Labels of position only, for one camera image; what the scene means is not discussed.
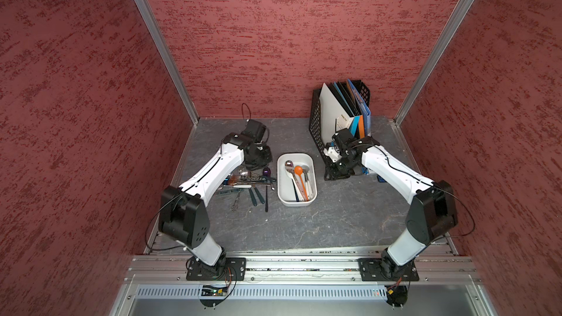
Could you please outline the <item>copper rose gold spoon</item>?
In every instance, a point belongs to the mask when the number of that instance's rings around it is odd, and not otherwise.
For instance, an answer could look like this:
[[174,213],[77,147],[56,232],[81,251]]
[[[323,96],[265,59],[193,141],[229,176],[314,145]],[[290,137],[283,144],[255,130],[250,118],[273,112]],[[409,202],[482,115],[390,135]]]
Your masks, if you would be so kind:
[[241,179],[240,179],[239,176],[230,176],[226,179],[226,184],[228,186],[235,186],[240,182],[241,182]]

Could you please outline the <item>dark blue handled spoon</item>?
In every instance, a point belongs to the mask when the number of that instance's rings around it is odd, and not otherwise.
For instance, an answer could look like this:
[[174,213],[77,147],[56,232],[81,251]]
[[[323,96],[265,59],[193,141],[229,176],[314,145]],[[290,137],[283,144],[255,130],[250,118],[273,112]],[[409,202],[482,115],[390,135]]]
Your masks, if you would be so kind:
[[287,160],[287,161],[285,161],[284,165],[285,165],[285,171],[288,173],[288,176],[293,183],[296,202],[299,203],[300,202],[300,197],[299,197],[300,191],[299,191],[297,179],[296,179],[295,173],[294,173],[294,164],[291,160]]

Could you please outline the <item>steel spoon white handle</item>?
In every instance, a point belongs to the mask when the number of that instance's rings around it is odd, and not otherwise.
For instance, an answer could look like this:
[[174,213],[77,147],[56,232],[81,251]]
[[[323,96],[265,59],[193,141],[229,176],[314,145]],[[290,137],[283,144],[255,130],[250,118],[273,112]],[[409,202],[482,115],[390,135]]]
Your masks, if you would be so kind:
[[307,193],[307,201],[311,201],[314,198],[313,187],[309,177],[310,168],[307,165],[302,165],[302,179],[304,180],[304,188]]

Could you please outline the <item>orange spoon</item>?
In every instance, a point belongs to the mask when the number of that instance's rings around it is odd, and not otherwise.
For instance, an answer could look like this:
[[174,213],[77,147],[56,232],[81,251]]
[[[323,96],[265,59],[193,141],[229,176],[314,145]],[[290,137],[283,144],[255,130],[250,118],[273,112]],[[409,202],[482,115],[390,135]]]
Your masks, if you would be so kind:
[[302,197],[304,198],[305,201],[308,201],[309,195],[308,195],[308,191],[307,191],[306,182],[304,180],[304,170],[303,170],[303,168],[301,166],[297,165],[294,168],[294,173],[297,177],[297,181],[299,183],[299,188],[301,190]]

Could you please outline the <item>white rectangular storage box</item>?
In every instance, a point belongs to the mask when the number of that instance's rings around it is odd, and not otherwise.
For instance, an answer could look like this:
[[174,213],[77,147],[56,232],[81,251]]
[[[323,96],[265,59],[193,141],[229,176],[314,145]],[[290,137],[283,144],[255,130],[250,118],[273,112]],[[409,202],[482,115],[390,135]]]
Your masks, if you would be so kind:
[[[307,165],[310,168],[309,177],[313,187],[314,198],[311,201],[296,202],[294,195],[294,188],[291,180],[287,177],[285,172],[285,161],[291,160],[294,164],[294,168],[299,165]],[[284,206],[288,207],[302,207],[311,205],[318,196],[318,190],[316,186],[315,168],[313,165],[313,158],[306,153],[287,153],[282,154],[277,161],[277,196]]]

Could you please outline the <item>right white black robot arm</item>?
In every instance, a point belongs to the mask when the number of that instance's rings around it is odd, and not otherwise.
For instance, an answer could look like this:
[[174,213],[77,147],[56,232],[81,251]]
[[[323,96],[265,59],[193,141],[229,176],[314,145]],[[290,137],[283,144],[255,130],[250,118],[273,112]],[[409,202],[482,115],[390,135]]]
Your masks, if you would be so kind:
[[452,187],[433,181],[392,156],[371,138],[347,145],[333,145],[324,151],[336,169],[348,175],[362,166],[390,184],[409,205],[405,230],[381,254],[389,271],[410,263],[437,238],[458,225],[458,211]]

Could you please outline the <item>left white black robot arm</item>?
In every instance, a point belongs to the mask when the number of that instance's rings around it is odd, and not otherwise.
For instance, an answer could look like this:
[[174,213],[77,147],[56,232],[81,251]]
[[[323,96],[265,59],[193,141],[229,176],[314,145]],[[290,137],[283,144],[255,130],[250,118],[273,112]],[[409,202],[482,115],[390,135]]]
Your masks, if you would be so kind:
[[186,247],[207,266],[220,266],[224,250],[210,235],[206,207],[228,175],[240,165],[254,171],[272,161],[263,135],[263,131],[244,131],[225,136],[215,155],[196,175],[162,193],[158,231]]

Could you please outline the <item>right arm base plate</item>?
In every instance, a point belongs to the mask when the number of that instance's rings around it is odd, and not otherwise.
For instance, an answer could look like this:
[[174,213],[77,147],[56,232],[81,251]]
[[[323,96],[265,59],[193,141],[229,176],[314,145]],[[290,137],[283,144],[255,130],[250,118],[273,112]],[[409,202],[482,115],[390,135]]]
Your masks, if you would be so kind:
[[387,258],[360,258],[357,260],[363,282],[418,282],[420,281],[413,260],[403,266]]

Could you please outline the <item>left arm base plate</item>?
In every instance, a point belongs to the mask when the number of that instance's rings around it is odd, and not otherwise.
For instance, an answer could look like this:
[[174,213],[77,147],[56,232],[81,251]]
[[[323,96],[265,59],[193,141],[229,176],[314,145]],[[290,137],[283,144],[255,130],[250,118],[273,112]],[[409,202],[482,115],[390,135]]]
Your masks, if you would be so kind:
[[243,281],[247,259],[243,257],[221,257],[213,266],[192,257],[186,263],[187,281]]

